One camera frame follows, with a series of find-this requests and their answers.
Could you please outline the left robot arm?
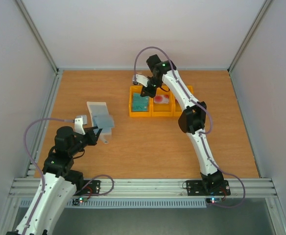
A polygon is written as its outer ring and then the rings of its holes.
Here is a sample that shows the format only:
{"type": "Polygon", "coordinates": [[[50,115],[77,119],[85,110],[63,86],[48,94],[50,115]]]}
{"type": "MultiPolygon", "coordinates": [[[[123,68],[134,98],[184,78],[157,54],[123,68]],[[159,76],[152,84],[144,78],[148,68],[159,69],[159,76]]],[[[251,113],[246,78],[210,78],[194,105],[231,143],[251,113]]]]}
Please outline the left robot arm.
{"type": "Polygon", "coordinates": [[[68,200],[85,189],[82,172],[72,170],[74,156],[86,146],[97,144],[99,129],[90,127],[82,133],[64,126],[57,130],[54,146],[43,166],[43,177],[35,196],[12,235],[50,235],[68,200]]]}

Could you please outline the beige card holder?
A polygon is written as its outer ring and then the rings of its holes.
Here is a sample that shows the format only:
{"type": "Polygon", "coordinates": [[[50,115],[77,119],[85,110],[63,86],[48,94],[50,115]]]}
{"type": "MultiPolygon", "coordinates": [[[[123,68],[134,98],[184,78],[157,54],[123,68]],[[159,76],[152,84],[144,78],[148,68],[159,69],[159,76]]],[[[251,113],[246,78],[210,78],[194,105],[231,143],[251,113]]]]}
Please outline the beige card holder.
{"type": "Polygon", "coordinates": [[[113,117],[108,112],[106,102],[87,102],[87,108],[90,113],[92,126],[102,128],[99,140],[108,144],[112,136],[112,129],[115,126],[113,117]]]}

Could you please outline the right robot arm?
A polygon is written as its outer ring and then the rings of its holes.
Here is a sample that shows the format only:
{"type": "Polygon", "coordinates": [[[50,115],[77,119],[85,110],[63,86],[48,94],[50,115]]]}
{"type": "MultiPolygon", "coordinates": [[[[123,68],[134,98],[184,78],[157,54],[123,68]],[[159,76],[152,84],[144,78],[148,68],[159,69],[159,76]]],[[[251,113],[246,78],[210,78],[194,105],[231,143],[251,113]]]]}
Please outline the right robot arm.
{"type": "Polygon", "coordinates": [[[142,77],[141,96],[154,98],[156,91],[165,84],[178,101],[182,114],[178,125],[187,134],[193,144],[200,165],[202,188],[207,195],[219,190],[224,181],[223,174],[215,162],[206,138],[206,103],[199,102],[181,79],[176,66],[170,60],[162,62],[158,55],[150,56],[146,61],[152,72],[151,77],[142,77]]]}

